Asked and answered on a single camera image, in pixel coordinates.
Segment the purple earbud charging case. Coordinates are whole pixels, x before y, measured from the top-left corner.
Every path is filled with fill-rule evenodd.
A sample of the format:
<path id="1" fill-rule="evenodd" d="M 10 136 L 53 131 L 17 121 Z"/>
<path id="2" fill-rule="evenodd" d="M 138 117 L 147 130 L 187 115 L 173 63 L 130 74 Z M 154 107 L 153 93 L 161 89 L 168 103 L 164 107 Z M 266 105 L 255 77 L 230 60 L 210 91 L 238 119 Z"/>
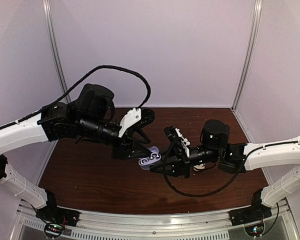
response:
<path id="1" fill-rule="evenodd" d="M 159 149 L 156 146 L 151 146 L 148 148 L 150 150 L 150 155 L 147 157 L 139 158 L 138 165 L 141 169 L 148 171 L 151 166 L 159 162 L 162 159 Z"/>

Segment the white earbud charging case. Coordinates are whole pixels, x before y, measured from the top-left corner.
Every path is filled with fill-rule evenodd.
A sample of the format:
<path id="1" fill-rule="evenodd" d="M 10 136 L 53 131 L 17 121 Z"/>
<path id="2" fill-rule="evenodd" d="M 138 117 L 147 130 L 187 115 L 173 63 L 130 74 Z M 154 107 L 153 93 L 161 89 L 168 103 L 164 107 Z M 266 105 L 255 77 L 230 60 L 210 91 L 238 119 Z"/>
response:
<path id="1" fill-rule="evenodd" d="M 201 172 L 201 171 L 204 171 L 206 169 L 206 164 L 202 163 L 202 164 L 199 164 L 199 165 L 194 165 L 192 168 L 196 172 Z"/>

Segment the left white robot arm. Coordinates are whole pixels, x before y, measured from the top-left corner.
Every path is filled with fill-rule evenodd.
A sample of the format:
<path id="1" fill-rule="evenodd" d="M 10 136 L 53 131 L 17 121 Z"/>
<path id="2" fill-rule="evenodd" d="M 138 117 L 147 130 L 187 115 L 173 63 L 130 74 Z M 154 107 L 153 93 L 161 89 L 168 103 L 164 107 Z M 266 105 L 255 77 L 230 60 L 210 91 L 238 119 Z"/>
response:
<path id="1" fill-rule="evenodd" d="M 9 163 L 5 153 L 35 143 L 53 142 L 63 138 L 112 147 L 114 159 L 129 160 L 151 155 L 147 149 L 150 138 L 143 128 L 155 120 L 150 108 L 130 109 L 119 123 L 106 118 L 115 113 L 114 93 L 97 84 L 84 85 L 79 97 L 70 102 L 45 106 L 26 120 L 17 120 L 0 127 L 0 184 L 15 196 L 41 210 L 51 222 L 62 218 L 55 195 L 40 188 Z"/>

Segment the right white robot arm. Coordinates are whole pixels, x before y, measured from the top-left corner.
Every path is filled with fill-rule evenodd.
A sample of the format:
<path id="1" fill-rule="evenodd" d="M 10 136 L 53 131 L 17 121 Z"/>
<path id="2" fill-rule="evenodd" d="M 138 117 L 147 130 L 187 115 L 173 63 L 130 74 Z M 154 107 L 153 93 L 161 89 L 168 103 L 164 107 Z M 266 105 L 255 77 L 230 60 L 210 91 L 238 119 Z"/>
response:
<path id="1" fill-rule="evenodd" d="M 200 145 L 190 146 L 178 128 L 164 130 L 170 141 L 162 160 L 150 165 L 150 171 L 163 174 L 167 183 L 169 176 L 190 176 L 190 168 L 206 163 L 216 163 L 232 178 L 215 191 L 200 194 L 212 196 L 227 188 L 240 173 L 264 167 L 294 165 L 295 167 L 275 183 L 254 193 L 251 206 L 246 210 L 249 220 L 258 220 L 266 209 L 300 188 L 300 136 L 270 143 L 229 143 L 230 126 L 211 119 L 204 123 L 200 133 Z"/>

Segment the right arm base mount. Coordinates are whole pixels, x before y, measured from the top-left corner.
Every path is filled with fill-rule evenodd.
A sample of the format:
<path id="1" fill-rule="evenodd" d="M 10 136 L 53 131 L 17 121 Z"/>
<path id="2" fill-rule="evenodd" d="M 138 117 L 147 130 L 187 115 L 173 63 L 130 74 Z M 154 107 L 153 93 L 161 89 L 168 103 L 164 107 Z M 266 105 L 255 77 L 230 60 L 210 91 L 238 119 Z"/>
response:
<path id="1" fill-rule="evenodd" d="M 229 212 L 232 226 L 261 221 L 264 218 L 269 218 L 271 216 L 271 207 L 262 204 L 261 194 L 259 192 L 253 195 L 250 206 L 234 209 Z"/>

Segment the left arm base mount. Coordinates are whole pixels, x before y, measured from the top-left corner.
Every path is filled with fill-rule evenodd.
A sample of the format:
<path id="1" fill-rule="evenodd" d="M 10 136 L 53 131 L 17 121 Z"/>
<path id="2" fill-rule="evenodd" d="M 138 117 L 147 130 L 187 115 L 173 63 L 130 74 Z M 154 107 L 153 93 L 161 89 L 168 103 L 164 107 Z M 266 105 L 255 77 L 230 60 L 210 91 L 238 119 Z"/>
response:
<path id="1" fill-rule="evenodd" d="M 36 209 L 36 216 L 47 222 L 76 227 L 80 213 L 77 210 L 59 207 L 55 198 L 49 198 L 46 206 Z"/>

